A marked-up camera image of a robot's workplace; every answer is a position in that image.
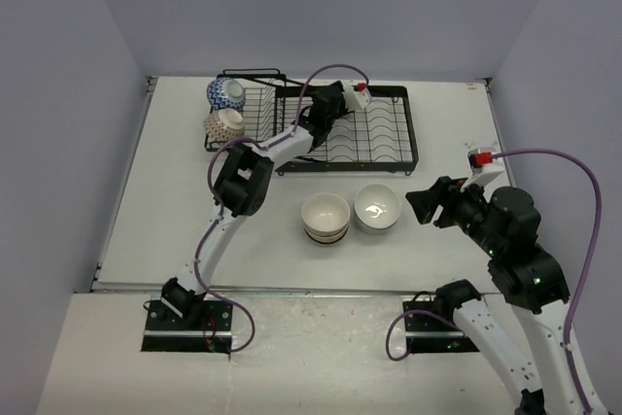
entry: gray wall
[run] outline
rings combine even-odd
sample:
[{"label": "gray wall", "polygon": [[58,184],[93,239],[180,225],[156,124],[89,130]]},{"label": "gray wall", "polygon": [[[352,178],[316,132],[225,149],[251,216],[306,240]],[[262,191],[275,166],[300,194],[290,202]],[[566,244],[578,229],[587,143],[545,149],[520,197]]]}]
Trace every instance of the gray wall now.
[{"label": "gray wall", "polygon": [[[540,0],[493,81],[508,148],[545,146],[580,156],[605,197],[601,240],[576,318],[597,388],[622,412],[622,0]],[[536,196],[550,247],[575,286],[593,221],[583,173],[547,156],[512,160],[518,184]]]},{"label": "gray wall", "polygon": [[106,0],[151,74],[334,61],[377,78],[489,77],[537,0]]},{"label": "gray wall", "polygon": [[145,79],[103,0],[0,12],[0,411],[20,415],[94,272]]}]

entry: dish rack tray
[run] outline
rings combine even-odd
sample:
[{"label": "dish rack tray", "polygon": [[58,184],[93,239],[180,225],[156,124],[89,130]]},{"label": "dish rack tray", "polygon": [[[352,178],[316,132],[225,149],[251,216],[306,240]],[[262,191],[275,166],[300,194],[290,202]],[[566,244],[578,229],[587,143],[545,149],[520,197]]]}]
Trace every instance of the dish rack tray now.
[{"label": "dish rack tray", "polygon": [[[285,130],[295,119],[303,83],[278,69],[224,70],[219,77],[246,80],[242,114],[245,135],[258,142]],[[320,86],[309,86],[307,91]],[[285,172],[403,172],[419,161],[408,92],[404,86],[369,86],[372,100],[364,111],[337,120],[324,145],[277,169]],[[312,104],[303,97],[302,109]],[[222,141],[205,136],[204,147],[216,151]]]}]

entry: bowl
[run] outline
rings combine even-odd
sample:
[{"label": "bowl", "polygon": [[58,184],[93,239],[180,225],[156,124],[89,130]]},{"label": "bowl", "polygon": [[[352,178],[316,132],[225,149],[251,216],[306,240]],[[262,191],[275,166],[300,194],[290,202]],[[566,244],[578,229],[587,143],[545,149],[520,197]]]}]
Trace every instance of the bowl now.
[{"label": "bowl", "polygon": [[346,233],[348,233],[348,226],[346,225],[343,228],[343,230],[341,230],[339,233],[328,236],[328,237],[321,237],[318,235],[314,235],[313,233],[309,232],[306,229],[304,230],[304,232],[307,234],[307,236],[311,240],[313,240],[316,243],[321,243],[322,245],[332,245],[334,243],[337,243],[339,240],[341,240],[343,237],[346,236]]},{"label": "bowl", "polygon": [[211,82],[206,90],[207,100],[212,109],[234,109],[241,111],[246,104],[246,91],[237,80],[220,77]]},{"label": "bowl", "polygon": [[401,202],[396,193],[386,185],[368,185],[357,193],[354,212],[364,231],[385,233],[399,219]]},{"label": "bowl", "polygon": [[342,233],[350,222],[350,206],[341,196],[318,193],[308,198],[301,210],[304,229],[318,237]]},{"label": "bowl", "polygon": [[224,143],[244,134],[244,118],[233,109],[213,111],[203,122],[203,128],[213,141]]}]

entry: tabletop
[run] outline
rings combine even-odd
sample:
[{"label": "tabletop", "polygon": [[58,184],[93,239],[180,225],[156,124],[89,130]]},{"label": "tabletop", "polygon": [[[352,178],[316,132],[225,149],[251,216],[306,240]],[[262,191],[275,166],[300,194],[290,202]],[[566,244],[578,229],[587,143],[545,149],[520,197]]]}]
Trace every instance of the tabletop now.
[{"label": "tabletop", "polygon": [[[205,88],[211,80],[158,79],[96,289],[158,290],[191,258],[213,207],[206,183],[213,154],[203,148],[203,120],[209,113]],[[214,286],[419,291],[468,279],[481,292],[496,291],[486,255],[457,228],[419,225],[403,198],[408,191],[429,188],[440,176],[470,175],[470,149],[499,148],[486,87],[372,83],[407,88],[420,157],[412,175],[275,174],[262,208],[225,251]],[[401,217],[388,234],[370,236],[352,227],[332,247],[305,236],[300,207],[308,196],[331,191],[352,203],[357,190],[372,183],[391,187],[403,200]],[[506,174],[488,193],[502,185],[508,185]]]},{"label": "tabletop", "polygon": [[[149,297],[73,296],[38,415],[514,413],[480,354],[387,359],[384,337],[401,309],[397,295],[233,295],[255,315],[258,331],[231,360],[140,352]],[[502,297],[487,300],[498,322],[522,335]],[[248,335],[241,313],[233,314],[232,332],[234,345]],[[524,337],[517,343],[526,346]],[[392,348],[404,346],[398,325]]]}]

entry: blue patterned bowl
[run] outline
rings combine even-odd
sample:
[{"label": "blue patterned bowl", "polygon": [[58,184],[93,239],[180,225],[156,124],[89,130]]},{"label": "blue patterned bowl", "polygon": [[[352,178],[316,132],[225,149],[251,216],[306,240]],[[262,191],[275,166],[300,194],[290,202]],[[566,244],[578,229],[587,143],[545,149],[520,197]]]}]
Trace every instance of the blue patterned bowl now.
[{"label": "blue patterned bowl", "polygon": [[207,100],[215,111],[235,109],[240,112],[246,104],[246,92],[239,82],[228,77],[214,80],[207,86]]}]

